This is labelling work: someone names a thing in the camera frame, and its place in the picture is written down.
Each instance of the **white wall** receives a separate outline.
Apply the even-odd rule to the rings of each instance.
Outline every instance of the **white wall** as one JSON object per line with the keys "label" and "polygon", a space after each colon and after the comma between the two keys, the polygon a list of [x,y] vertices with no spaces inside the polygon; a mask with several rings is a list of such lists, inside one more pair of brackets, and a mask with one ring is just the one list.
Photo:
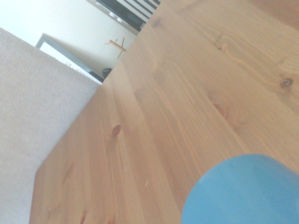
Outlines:
{"label": "white wall", "polygon": [[100,74],[119,61],[105,43],[136,37],[85,0],[0,0],[0,27],[32,45],[45,33]]}

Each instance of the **blue mug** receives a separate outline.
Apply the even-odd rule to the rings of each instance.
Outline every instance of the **blue mug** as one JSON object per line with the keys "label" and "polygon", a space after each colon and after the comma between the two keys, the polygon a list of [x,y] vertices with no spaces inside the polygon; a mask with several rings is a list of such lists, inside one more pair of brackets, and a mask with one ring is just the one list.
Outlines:
{"label": "blue mug", "polygon": [[195,184],[182,224],[299,224],[299,175],[264,155],[228,159]]}

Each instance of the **wooden table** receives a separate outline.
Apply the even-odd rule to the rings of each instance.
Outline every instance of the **wooden table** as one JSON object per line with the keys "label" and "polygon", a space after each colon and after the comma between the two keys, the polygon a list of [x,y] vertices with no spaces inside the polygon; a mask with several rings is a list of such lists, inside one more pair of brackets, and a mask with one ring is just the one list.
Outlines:
{"label": "wooden table", "polygon": [[36,173],[31,224],[179,224],[233,156],[299,172],[299,2],[164,0]]}

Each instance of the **framed picture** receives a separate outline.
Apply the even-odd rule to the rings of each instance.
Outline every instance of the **framed picture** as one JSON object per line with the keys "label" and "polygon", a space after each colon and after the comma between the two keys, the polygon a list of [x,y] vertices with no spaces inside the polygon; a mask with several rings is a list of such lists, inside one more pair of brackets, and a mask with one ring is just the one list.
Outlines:
{"label": "framed picture", "polygon": [[104,79],[101,76],[99,76],[95,71],[91,70],[87,65],[77,59],[74,55],[60,47],[45,34],[42,35],[36,47],[46,54],[54,57],[58,61],[62,62],[63,64],[66,64],[67,66],[80,72],[86,77],[89,77],[93,81],[99,84],[103,83]]}

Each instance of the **wooden coat hook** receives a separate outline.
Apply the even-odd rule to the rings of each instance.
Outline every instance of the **wooden coat hook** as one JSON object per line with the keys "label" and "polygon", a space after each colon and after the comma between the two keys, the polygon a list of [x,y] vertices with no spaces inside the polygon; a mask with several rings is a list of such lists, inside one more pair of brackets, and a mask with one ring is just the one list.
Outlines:
{"label": "wooden coat hook", "polygon": [[115,41],[110,40],[108,43],[105,43],[105,44],[113,44],[117,48],[121,49],[121,53],[120,53],[120,55],[118,55],[118,58],[117,58],[117,59],[119,59],[120,56],[121,56],[121,54],[122,54],[122,52],[126,52],[127,51],[126,49],[123,48],[123,43],[125,42],[125,38],[123,38],[121,46],[118,45],[116,42],[117,42],[117,40],[115,40]]}

